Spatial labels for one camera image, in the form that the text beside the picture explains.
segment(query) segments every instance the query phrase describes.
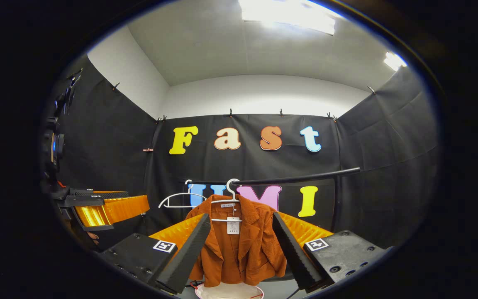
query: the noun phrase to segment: hanger hook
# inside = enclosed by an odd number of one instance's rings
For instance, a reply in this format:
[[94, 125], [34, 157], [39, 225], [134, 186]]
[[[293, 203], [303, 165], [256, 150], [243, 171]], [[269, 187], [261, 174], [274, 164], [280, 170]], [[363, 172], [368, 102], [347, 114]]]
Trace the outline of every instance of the hanger hook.
[[226, 182], [226, 190], [232, 194], [232, 199], [235, 199], [235, 192], [230, 189], [230, 183], [233, 181], [239, 181], [237, 179], [231, 179], [228, 182]]
[[[184, 182], [184, 185], [187, 185], [188, 182], [193, 182], [192, 180], [186, 180], [186, 182]], [[191, 193], [191, 188], [188, 187], [188, 193]]]

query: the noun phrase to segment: clothing tag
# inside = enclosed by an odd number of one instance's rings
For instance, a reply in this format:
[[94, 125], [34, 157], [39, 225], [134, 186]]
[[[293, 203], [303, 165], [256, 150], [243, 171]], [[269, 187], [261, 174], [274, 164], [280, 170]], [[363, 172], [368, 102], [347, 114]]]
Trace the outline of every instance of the clothing tag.
[[[226, 220], [239, 220], [239, 217], [227, 217]], [[228, 235], [238, 235], [239, 234], [239, 223], [227, 223], [228, 225]]]

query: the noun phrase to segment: orange corduroy jacket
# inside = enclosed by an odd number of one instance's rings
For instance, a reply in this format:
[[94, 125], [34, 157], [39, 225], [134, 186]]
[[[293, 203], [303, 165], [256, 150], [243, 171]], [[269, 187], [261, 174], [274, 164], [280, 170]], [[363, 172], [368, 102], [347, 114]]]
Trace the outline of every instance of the orange corduroy jacket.
[[[231, 199], [230, 196], [211, 195], [207, 200], [189, 212], [186, 219], [202, 213], [213, 219], [226, 219], [232, 216], [232, 208], [222, 208], [212, 201]], [[226, 284], [257, 285], [260, 281], [275, 275], [285, 274], [287, 260], [272, 228], [275, 210], [265, 204], [252, 202], [236, 195], [234, 216], [243, 220], [239, 224], [239, 235], [227, 233], [227, 223], [211, 221], [210, 233], [189, 276], [202, 280], [205, 287]]]

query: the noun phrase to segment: white ceiling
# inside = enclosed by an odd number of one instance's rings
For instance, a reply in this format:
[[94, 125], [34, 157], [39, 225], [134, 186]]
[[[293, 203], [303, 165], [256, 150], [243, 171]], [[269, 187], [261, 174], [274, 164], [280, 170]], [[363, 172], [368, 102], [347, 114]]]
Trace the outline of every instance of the white ceiling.
[[283, 74], [369, 91], [394, 73], [387, 48], [336, 19], [334, 36], [273, 23], [245, 22], [237, 0], [180, 0], [128, 25], [170, 86], [239, 74]]

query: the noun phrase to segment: white wall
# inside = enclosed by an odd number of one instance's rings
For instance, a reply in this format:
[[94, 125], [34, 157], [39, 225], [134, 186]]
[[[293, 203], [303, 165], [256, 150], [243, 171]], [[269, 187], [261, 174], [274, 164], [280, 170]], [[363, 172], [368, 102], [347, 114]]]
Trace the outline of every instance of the white wall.
[[128, 27], [103, 39], [88, 52], [93, 66], [117, 89], [155, 119], [169, 84], [156, 70]]
[[370, 93], [301, 76], [224, 76], [170, 87], [161, 115], [167, 119], [211, 114], [279, 113], [340, 117]]

